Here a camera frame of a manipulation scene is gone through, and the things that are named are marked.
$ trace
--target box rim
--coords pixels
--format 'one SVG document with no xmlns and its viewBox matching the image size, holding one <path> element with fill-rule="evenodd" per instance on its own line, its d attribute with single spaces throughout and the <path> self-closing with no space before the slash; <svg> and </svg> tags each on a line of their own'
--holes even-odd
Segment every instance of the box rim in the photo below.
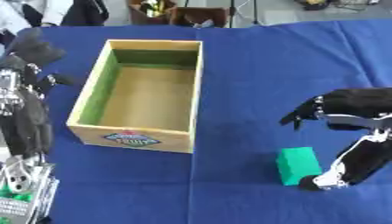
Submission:
<svg viewBox="0 0 392 224">
<path fill-rule="evenodd" d="M 139 127 L 113 127 L 113 126 L 101 126 L 101 125 L 87 125 L 79 123 L 79 119 L 81 118 L 81 113 L 83 109 L 86 107 L 88 99 L 91 94 L 94 92 L 94 86 L 96 82 L 99 80 L 101 75 L 101 71 L 104 68 L 105 61 L 108 56 L 113 52 L 113 50 L 117 48 L 113 48 L 111 43 L 113 42 L 161 42 L 161 43 L 194 43 L 198 44 L 197 51 L 198 59 L 196 63 L 195 69 L 195 80 L 193 83 L 193 93 L 192 93 L 192 105 L 191 105 L 191 114 L 190 114 L 190 123 L 188 131 L 180 131 L 180 130 L 171 130 L 171 129 L 153 129 L 153 128 L 139 128 Z M 195 124 L 193 124 L 193 119 L 196 119 L 198 106 L 199 106 L 199 95 L 200 95 L 200 85 L 201 85 L 201 75 L 202 75 L 202 45 L 203 42 L 199 40 L 169 40 L 169 39 L 116 39 L 110 38 L 105 41 L 105 44 L 98 56 L 98 59 L 95 61 L 93 69 L 89 73 L 87 77 L 86 84 L 83 89 L 80 91 L 78 99 L 73 106 L 73 109 L 66 121 L 66 126 L 68 127 L 84 127 L 84 128 L 97 128 L 97 129 L 111 129 L 111 130 L 148 130 L 148 131 L 158 131 L 170 134 L 180 134 L 180 135 L 194 135 Z"/>
</svg>

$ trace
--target robotic hand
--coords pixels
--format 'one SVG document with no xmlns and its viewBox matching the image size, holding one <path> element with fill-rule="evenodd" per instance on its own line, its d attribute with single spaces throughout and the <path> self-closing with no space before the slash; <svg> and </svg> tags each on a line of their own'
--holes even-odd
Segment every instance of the robotic hand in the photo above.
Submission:
<svg viewBox="0 0 392 224">
<path fill-rule="evenodd" d="M 39 35 L 38 28 L 29 30 L 0 58 L 0 128 L 11 154 L 0 171 L 0 224 L 48 221 L 59 183 L 54 164 L 45 161 L 53 131 L 43 99 L 70 80 L 59 74 L 38 80 L 40 68 L 65 53 Z"/>
<path fill-rule="evenodd" d="M 327 122 L 331 130 L 368 130 L 368 134 L 345 148 L 329 171 L 301 179 L 306 190 L 329 190 L 359 184 L 392 158 L 392 88 L 339 89 L 311 98 L 280 123 L 303 120 Z"/>
</svg>

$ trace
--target table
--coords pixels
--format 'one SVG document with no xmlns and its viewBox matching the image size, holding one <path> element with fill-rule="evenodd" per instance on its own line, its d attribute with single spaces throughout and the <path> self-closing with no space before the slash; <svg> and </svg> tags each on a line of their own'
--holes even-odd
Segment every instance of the table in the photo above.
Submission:
<svg viewBox="0 0 392 224">
<path fill-rule="evenodd" d="M 204 41 L 193 156 L 87 146 L 65 121 L 81 91 L 56 87 L 48 97 L 61 180 L 56 224 L 390 223 L 387 166 L 353 188 L 302 192 L 280 183 L 282 148 L 314 147 L 324 169 L 360 132 L 306 122 L 295 132 L 278 120 L 299 103 L 336 88 L 392 84 L 392 20 L 314 22 L 248 29 L 174 26 L 56 27 L 45 39 L 67 56 L 45 69 L 83 83 L 106 39 Z"/>
</svg>

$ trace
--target cardboard box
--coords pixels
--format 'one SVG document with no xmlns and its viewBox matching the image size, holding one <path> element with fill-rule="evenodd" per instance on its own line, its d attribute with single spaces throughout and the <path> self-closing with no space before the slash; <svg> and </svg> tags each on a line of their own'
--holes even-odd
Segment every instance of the cardboard box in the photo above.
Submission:
<svg viewBox="0 0 392 224">
<path fill-rule="evenodd" d="M 182 25 L 184 17 L 200 25 L 211 19 L 214 27 L 225 27 L 228 21 L 228 11 L 223 8 L 173 7 L 168 13 L 171 15 L 170 25 Z"/>
<path fill-rule="evenodd" d="M 193 152 L 202 43 L 110 39 L 67 126 L 84 144 Z"/>
<path fill-rule="evenodd" d="M 133 25 L 168 25 L 170 15 L 164 13 L 158 17 L 148 17 L 144 12 L 140 11 L 140 4 L 143 0 L 128 0 L 131 23 Z M 176 4 L 170 0 L 164 1 L 164 11 L 167 12 Z"/>
</svg>

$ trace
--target cable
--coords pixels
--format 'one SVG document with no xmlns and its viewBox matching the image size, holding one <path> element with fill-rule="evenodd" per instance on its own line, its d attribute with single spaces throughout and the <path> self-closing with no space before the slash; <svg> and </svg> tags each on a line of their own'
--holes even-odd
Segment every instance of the cable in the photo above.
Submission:
<svg viewBox="0 0 392 224">
<path fill-rule="evenodd" d="M 356 9 L 350 6 L 360 6 L 363 5 L 362 8 Z M 346 1 L 338 1 L 336 3 L 333 4 L 333 6 L 335 6 L 338 9 L 345 9 L 345 10 L 350 10 L 350 11 L 365 11 L 366 8 L 368 7 L 367 4 L 365 3 L 357 3 L 357 1 L 355 0 L 346 0 Z"/>
</svg>

